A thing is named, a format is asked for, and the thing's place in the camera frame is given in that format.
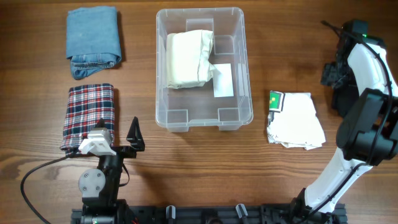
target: white card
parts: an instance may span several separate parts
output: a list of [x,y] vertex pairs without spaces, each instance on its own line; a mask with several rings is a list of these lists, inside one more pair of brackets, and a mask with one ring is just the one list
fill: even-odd
[[216,68],[213,71],[214,97],[234,96],[231,64],[217,64],[214,67]]

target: plaid cloth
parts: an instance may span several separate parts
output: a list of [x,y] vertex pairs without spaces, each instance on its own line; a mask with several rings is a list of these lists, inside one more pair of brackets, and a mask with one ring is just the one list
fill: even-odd
[[72,152],[103,118],[114,139],[114,104],[111,84],[82,85],[69,89],[69,102],[61,150]]

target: folded white shirt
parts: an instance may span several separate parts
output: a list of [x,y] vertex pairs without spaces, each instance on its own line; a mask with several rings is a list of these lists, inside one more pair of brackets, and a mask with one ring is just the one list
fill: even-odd
[[268,141],[285,147],[322,147],[326,141],[310,93],[271,91]]
[[167,36],[167,87],[203,86],[213,78],[214,66],[208,61],[213,48],[213,31],[193,30]]

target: plastic bin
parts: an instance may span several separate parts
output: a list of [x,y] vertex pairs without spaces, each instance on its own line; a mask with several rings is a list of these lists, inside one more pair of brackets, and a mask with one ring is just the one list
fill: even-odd
[[[202,87],[166,86],[166,40],[171,33],[214,32],[210,63],[230,63],[234,96],[214,97],[213,79]],[[237,130],[253,119],[243,11],[236,7],[162,9],[156,15],[156,123],[172,132],[192,126]]]

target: wooden surface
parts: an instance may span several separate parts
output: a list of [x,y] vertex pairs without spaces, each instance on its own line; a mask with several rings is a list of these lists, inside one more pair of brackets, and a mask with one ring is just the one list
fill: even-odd
[[[119,194],[129,205],[259,205],[290,202],[336,148],[341,118],[330,108],[331,90],[319,82],[338,39],[320,20],[369,21],[369,33],[385,40],[390,69],[398,73],[395,1],[151,1],[108,4],[121,13],[123,62],[75,81],[65,59],[67,12],[103,4],[0,5],[0,223],[40,223],[19,184],[31,168],[63,156],[58,148],[70,87],[109,82],[118,89],[120,144],[127,144],[131,120],[139,118],[146,151],[126,160],[131,180]],[[230,6],[244,11],[254,119],[233,132],[169,133],[155,123],[155,15],[163,8]],[[324,147],[267,143],[269,90],[311,92]],[[27,180],[27,195],[52,223],[69,223],[71,209],[81,208],[78,178],[96,165],[96,158],[73,159],[41,169]],[[396,223],[397,185],[396,158],[361,177],[341,199],[349,222]]]

